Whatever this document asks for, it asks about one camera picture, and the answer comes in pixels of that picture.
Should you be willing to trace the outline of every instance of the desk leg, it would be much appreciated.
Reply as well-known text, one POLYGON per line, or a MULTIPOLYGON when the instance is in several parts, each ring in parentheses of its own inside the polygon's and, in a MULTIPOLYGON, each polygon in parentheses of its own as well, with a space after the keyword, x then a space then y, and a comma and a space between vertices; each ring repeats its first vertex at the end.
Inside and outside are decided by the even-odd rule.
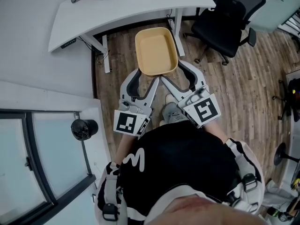
POLYGON ((102 37, 102 43, 99 43, 97 39, 93 36, 89 36, 87 34, 82 34, 81 37, 89 44, 92 44, 95 48, 97 48, 100 52, 103 53, 104 58, 104 71, 105 73, 110 73, 109 67, 109 57, 108 57, 108 46, 107 46, 107 35, 102 37))
POLYGON ((173 33, 173 36, 174 36, 175 44, 177 46, 177 50, 178 50, 178 53, 179 53, 180 57, 183 57, 185 55, 181 40, 179 38, 182 12, 183 12, 183 8, 175 9, 175 23, 173 22, 173 20, 169 20, 169 24, 172 28, 172 33, 173 33))

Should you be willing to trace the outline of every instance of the chair armrest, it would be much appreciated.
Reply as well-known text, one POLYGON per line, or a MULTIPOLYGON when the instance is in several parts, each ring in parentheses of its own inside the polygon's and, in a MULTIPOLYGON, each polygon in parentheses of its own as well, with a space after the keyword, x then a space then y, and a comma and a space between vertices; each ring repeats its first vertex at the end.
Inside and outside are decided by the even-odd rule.
POLYGON ((253 28, 249 29, 248 37, 241 41, 240 46, 244 45, 245 43, 249 43, 250 46, 254 47, 256 44, 256 32, 253 28))

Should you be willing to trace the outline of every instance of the strap buckle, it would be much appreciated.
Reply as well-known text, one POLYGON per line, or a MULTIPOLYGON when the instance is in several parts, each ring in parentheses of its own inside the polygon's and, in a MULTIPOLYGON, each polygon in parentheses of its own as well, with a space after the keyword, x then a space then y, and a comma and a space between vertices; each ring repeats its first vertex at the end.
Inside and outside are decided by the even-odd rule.
POLYGON ((258 209, 258 202, 255 202, 253 204, 251 204, 251 210, 249 211, 250 213, 255 212, 258 209))
POLYGON ((104 220, 109 222, 118 221, 118 208, 112 203, 106 203, 103 206, 102 216, 104 220))
POLYGON ((252 173, 248 173, 247 175, 245 175, 242 179, 242 183, 244 185, 244 190, 246 193, 256 189, 257 187, 256 177, 252 173))
POLYGON ((281 222, 287 222, 288 220, 291 220, 291 218, 288 216, 288 214, 282 212, 279 216, 278 216, 279 220, 281 222))

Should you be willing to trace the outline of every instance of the white logo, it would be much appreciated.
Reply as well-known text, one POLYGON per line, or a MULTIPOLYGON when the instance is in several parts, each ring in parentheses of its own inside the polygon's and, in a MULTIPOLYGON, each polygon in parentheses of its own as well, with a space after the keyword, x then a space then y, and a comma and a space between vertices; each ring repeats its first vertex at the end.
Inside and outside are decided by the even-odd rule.
POLYGON ((129 154, 126 158, 124 158, 123 163, 126 164, 131 159, 132 166, 135 167, 137 165, 137 162, 140 159, 140 172, 144 172, 145 169, 145 151, 144 148, 139 148, 139 150, 136 152, 136 155, 133 155, 132 153, 129 154))

